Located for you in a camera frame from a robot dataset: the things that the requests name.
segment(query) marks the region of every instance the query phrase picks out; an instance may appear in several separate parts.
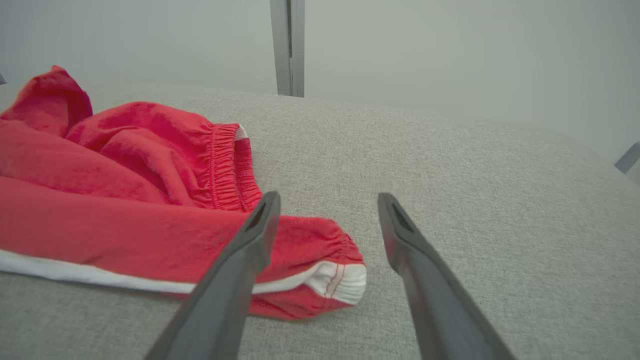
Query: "stitching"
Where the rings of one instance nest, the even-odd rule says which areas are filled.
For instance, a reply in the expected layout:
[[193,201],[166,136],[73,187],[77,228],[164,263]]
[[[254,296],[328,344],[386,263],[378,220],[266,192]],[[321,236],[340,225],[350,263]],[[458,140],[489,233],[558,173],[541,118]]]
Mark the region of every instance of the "stitching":
[[347,268],[347,265],[342,264],[342,275],[340,275],[340,280],[338,281],[338,283],[333,288],[333,292],[331,293],[330,299],[333,299],[333,295],[335,294],[335,291],[338,290],[338,286],[340,286],[340,283],[342,282],[342,280],[344,280],[344,271],[345,271],[346,268]]
[[[261,303],[255,303],[253,300],[259,300],[262,301],[263,304]],[[265,299],[264,297],[261,297],[260,295],[252,295],[251,296],[251,306],[255,306],[258,308],[258,311],[254,311],[253,309],[249,308],[249,312],[251,314],[255,314],[255,315],[262,315],[262,316],[270,316],[270,315],[265,315],[265,314],[260,314],[260,310],[262,307],[266,307],[267,309],[276,309],[277,311],[281,311],[284,314],[286,314],[287,316],[289,316],[291,319],[288,320],[299,320],[302,318],[302,316],[296,316],[293,315],[292,313],[286,311],[285,309],[283,309],[281,306],[277,306],[276,304],[274,304],[272,301]]]
[[333,280],[335,280],[335,277],[338,276],[338,266],[340,266],[340,264],[336,264],[335,265],[335,275],[331,278],[331,280],[329,280],[329,282],[326,285],[326,289],[324,291],[324,295],[323,295],[323,303],[322,303],[322,308],[324,309],[326,307],[326,294],[329,292],[329,286],[331,285],[331,283],[333,282]]
[[209,126],[211,133],[209,135],[209,143],[207,144],[209,150],[209,192],[211,193],[211,202],[215,209],[220,209],[220,205],[218,204],[218,198],[216,197],[216,192],[214,191],[214,183],[213,183],[213,168],[215,166],[215,159],[213,156],[213,141],[214,141],[214,133],[213,124]]
[[240,170],[238,168],[238,164],[239,164],[241,159],[239,158],[239,154],[236,151],[236,135],[238,134],[238,131],[240,130],[240,124],[234,124],[234,125],[237,126],[236,130],[234,131],[234,145],[233,145],[234,146],[234,173],[236,174],[236,189],[238,191],[238,199],[240,199],[240,207],[242,208],[242,211],[244,213],[248,213],[248,212],[250,212],[249,206],[247,206],[246,201],[244,199],[244,192],[240,190],[240,181],[241,181],[241,179],[238,178],[238,170]]

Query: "white wall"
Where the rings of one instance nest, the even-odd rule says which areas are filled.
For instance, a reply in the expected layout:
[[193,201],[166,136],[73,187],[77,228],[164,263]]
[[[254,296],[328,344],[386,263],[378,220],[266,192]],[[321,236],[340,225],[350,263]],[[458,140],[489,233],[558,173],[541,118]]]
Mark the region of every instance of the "white wall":
[[306,7],[306,97],[539,124],[611,163],[640,141],[640,1]]
[[0,74],[56,64],[124,78],[277,94],[269,1],[2,0]]

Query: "gray metal frame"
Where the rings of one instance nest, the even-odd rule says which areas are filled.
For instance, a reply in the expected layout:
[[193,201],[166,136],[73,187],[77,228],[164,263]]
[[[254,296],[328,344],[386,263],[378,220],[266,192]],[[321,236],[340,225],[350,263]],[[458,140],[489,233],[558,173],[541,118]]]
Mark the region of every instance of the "gray metal frame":
[[287,0],[271,0],[271,33],[276,61],[278,95],[291,95],[289,56],[289,9]]
[[305,0],[270,0],[278,95],[305,96]]

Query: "gray fabric surface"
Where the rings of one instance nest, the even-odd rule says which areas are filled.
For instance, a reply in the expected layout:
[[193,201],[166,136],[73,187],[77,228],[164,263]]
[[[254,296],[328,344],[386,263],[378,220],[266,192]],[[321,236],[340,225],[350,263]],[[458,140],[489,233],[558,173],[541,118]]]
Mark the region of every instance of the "gray fabric surface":
[[[0,88],[0,105],[15,89]],[[243,357],[417,357],[376,194],[392,192],[519,358],[640,357],[640,188],[571,140],[514,124],[160,85],[86,86],[100,111],[157,101],[252,139],[282,212],[335,219],[367,262],[360,305],[251,317]],[[142,356],[179,303],[0,274],[0,358]]]

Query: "white trim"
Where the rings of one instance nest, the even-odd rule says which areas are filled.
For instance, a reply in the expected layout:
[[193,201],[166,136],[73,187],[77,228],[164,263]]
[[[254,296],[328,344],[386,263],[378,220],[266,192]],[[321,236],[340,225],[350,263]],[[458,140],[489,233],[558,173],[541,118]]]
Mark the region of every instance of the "white trim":
[[249,137],[249,135],[246,134],[246,130],[244,130],[242,125],[239,125],[240,127],[238,128],[238,130],[236,130],[236,137],[234,138],[234,141],[238,141],[238,140],[242,140],[242,139],[246,139]]
[[[34,275],[51,280],[85,282],[163,293],[191,293],[195,284],[145,279],[122,275],[91,265],[79,265],[66,261],[36,258],[0,250],[0,271]],[[336,264],[319,261],[304,272],[284,279],[263,282],[253,287],[254,294],[287,291],[302,284],[318,295],[347,304],[357,304],[367,285],[367,268],[363,264]]]

